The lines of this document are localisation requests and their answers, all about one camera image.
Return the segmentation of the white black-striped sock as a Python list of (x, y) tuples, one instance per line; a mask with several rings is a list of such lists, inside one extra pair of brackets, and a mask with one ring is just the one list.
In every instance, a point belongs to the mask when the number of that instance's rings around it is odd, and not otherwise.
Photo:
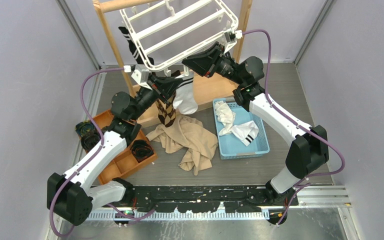
[(231, 132), (247, 147), (257, 138), (259, 128), (256, 123), (251, 120), (239, 125), (234, 125), (231, 128)]
[(173, 107), (183, 115), (194, 114), (198, 104), (194, 98), (194, 76), (184, 76), (182, 83), (177, 87), (173, 100)]

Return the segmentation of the brown argyle sock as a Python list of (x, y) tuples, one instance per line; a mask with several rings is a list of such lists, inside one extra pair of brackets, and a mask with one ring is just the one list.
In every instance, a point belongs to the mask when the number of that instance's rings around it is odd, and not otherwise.
[(180, 70), (176, 70), (171, 73), (172, 78), (182, 78), (182, 76), (183, 76), (183, 72)]
[(166, 128), (172, 126), (176, 119), (176, 110), (173, 107), (173, 101), (170, 100), (168, 103), (163, 103), (160, 99), (158, 99), (156, 107), (160, 123)]

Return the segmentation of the white plastic clip hanger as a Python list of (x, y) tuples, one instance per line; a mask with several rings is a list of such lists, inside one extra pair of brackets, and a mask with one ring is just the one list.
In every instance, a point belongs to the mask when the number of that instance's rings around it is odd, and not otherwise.
[(222, 0), (161, 0), (121, 9), (123, 24), (144, 66), (160, 72), (190, 55), (222, 43), (239, 18)]

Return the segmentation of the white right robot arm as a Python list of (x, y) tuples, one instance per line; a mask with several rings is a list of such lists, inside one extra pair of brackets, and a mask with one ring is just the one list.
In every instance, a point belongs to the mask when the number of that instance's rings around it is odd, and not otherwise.
[(312, 127), (277, 106), (260, 85), (265, 76), (260, 58), (251, 56), (236, 63), (224, 52), (224, 46), (216, 42), (209, 49), (183, 59), (182, 64), (201, 77), (218, 74), (236, 83), (236, 103), (261, 118), (289, 145), (284, 168), (265, 185), (265, 198), (271, 205), (279, 205), (286, 197), (285, 192), (329, 160), (326, 129), (320, 125)]

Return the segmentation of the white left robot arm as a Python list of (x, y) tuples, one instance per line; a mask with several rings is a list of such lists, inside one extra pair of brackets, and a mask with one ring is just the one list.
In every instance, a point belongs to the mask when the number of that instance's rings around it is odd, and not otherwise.
[(157, 100), (167, 101), (185, 81), (185, 75), (158, 77), (150, 74), (135, 96), (118, 92), (111, 99), (112, 121), (98, 143), (64, 174), (53, 173), (47, 180), (50, 216), (62, 217), (73, 226), (81, 225), (91, 211), (116, 202), (128, 207), (133, 202), (132, 185), (120, 178), (92, 187), (104, 168), (136, 139), (141, 125), (138, 118)]

